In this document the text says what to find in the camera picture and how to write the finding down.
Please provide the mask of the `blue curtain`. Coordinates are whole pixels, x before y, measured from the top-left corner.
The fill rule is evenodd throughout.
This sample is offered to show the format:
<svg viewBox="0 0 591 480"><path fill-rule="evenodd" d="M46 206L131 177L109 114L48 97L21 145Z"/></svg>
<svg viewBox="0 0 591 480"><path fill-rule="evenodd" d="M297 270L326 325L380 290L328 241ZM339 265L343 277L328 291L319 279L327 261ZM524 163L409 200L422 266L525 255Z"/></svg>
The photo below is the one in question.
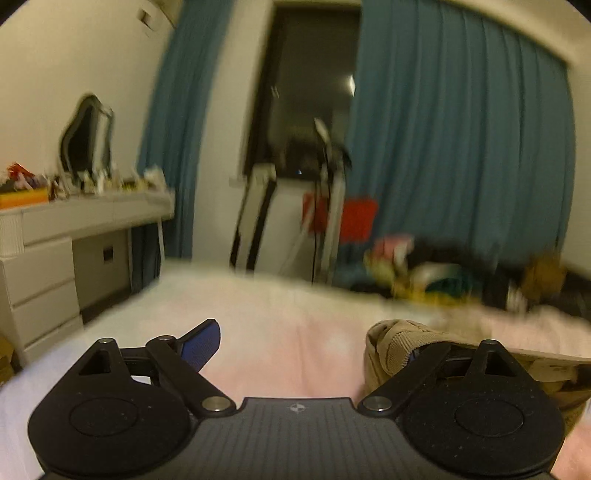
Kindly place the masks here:
<svg viewBox="0 0 591 480"><path fill-rule="evenodd" d="M407 233L521 264L561 247L575 123L565 63L440 1L363 3L348 191L372 238Z"/></svg>
<svg viewBox="0 0 591 480"><path fill-rule="evenodd" d="M231 1L185 1L163 55L137 167L158 167L175 192L164 230L166 254L192 256L195 192L202 131L212 81L233 9Z"/></svg>

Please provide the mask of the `blue curtain left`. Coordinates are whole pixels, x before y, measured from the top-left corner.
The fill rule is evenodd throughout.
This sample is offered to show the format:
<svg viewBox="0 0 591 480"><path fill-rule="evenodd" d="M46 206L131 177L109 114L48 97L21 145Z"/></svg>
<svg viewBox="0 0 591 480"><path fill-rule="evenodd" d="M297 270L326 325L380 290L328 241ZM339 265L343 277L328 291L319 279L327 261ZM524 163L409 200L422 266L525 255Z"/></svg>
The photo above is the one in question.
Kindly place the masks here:
<svg viewBox="0 0 591 480"><path fill-rule="evenodd" d="M137 167L158 167L175 192L164 230L166 254L192 256L195 192L202 131L212 81L233 9L231 1L185 1L163 55Z"/></svg>

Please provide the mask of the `pile of mixed clothes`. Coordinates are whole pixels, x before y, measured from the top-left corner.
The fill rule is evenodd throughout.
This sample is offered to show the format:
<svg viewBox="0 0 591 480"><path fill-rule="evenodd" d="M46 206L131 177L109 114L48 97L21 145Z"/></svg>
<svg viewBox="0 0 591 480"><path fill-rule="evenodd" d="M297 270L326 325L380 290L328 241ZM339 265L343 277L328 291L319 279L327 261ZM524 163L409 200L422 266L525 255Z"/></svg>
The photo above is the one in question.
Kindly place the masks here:
<svg viewBox="0 0 591 480"><path fill-rule="evenodd" d="M528 300L506 269L462 246L387 236L363 254L363 265L377 287L397 300L450 307L480 303L509 312L528 309Z"/></svg>

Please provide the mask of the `white dressing table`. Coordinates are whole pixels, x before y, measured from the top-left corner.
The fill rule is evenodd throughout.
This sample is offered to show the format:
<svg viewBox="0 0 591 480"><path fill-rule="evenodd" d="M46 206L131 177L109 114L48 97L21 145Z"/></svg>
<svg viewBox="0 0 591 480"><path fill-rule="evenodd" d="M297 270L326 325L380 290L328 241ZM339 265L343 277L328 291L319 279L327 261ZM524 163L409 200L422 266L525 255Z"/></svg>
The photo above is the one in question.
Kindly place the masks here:
<svg viewBox="0 0 591 480"><path fill-rule="evenodd" d="M131 288L131 230L174 216L173 191L71 197L1 213L1 334L21 367Z"/></svg>

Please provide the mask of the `tissue box on table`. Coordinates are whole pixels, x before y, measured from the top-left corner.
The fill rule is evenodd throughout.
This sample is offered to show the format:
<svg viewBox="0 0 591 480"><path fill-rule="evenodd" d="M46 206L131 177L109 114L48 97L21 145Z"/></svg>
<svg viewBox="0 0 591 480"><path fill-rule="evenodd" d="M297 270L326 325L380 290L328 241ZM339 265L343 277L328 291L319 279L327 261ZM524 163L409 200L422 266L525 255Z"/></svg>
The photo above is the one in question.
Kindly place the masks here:
<svg viewBox="0 0 591 480"><path fill-rule="evenodd" d="M164 173L158 166L148 167L143 172L141 180L149 189L157 191L165 191L167 189Z"/></svg>

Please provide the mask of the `wavy black frame mirror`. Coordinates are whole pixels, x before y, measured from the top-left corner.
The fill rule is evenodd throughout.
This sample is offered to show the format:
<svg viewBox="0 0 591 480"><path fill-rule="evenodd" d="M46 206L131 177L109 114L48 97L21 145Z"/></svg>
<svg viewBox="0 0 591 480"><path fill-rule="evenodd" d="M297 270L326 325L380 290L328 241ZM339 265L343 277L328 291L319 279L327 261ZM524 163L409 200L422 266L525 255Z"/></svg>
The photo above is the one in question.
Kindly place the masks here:
<svg viewBox="0 0 591 480"><path fill-rule="evenodd" d="M96 95L85 94L60 139L61 171L74 177L82 172L93 177L101 171L109 173L113 129L113 110Z"/></svg>

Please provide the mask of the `blue curtain right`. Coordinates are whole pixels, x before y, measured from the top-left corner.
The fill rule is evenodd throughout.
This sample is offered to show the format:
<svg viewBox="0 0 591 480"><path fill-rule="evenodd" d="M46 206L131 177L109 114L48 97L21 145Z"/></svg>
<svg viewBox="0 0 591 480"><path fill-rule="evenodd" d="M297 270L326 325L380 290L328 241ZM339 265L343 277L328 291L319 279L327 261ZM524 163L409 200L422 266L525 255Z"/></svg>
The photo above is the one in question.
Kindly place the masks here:
<svg viewBox="0 0 591 480"><path fill-rule="evenodd" d="M407 233L521 264L561 247L575 123L565 63L440 1L363 3L348 191L372 238Z"/></svg>

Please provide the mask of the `pastel tie-dye duvet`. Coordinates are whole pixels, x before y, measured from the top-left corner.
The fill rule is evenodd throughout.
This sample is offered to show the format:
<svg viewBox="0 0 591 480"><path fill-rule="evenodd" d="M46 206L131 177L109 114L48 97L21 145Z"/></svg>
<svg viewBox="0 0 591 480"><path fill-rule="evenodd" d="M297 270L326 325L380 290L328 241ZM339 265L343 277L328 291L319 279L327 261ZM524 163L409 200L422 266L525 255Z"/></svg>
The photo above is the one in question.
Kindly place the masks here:
<svg viewBox="0 0 591 480"><path fill-rule="evenodd" d="M94 341L111 337L122 347L141 346L161 334L181 336L208 318L221 326L221 347L204 376L235 401L359 399L365 337L384 320L494 338L509 349L590 354L589 323L551 307L523 315L477 305L439 307L173 262L149 288L99 315L2 387L2 477L41 475L27 438L28 418Z"/></svg>

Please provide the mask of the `tan printed t-shirt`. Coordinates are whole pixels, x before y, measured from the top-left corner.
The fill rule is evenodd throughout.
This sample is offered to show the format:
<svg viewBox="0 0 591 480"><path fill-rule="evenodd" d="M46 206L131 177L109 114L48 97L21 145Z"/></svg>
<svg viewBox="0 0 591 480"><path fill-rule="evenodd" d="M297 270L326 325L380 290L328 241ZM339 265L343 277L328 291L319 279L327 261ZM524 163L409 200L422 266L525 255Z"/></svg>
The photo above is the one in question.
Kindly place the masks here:
<svg viewBox="0 0 591 480"><path fill-rule="evenodd" d="M449 343L445 377L466 376L474 352L490 334L446 332L410 320L388 320L377 323L367 333L363 355L365 392L376 390L419 358L433 344ZM518 348L504 337L500 343L559 408L565 428L571 431L590 406L590 361L556 353Z"/></svg>

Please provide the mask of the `garment steamer stand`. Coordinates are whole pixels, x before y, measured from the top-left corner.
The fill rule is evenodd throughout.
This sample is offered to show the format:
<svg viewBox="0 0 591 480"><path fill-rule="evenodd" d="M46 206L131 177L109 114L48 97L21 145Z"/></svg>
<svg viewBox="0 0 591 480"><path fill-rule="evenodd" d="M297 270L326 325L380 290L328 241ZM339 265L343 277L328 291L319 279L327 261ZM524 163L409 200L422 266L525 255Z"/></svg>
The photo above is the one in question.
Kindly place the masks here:
<svg viewBox="0 0 591 480"><path fill-rule="evenodd" d="M280 274L286 274L294 264L298 251L304 245L304 237L311 232L315 239L311 283L320 281L329 284L332 282L338 257L346 200L346 171L352 169L352 159L342 143L332 141L329 129L321 118L314 119L314 128L321 148L318 179L314 181L311 207L304 213L300 233L281 264Z"/></svg>

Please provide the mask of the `red cloth bag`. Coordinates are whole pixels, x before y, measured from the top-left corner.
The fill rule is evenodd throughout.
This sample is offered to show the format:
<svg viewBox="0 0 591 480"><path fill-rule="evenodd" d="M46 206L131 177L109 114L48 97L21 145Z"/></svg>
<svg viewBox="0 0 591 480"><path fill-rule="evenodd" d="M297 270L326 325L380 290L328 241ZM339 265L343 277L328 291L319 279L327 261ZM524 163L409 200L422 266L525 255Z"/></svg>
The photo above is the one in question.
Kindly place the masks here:
<svg viewBox="0 0 591 480"><path fill-rule="evenodd" d="M341 230L339 230L339 243L363 243L370 239L373 224L378 211L378 202L370 198L346 198L342 209ZM315 211L312 215L308 233L324 234L328 227L328 200L325 197L314 202L314 194L307 192L303 197L304 221L308 212Z"/></svg>

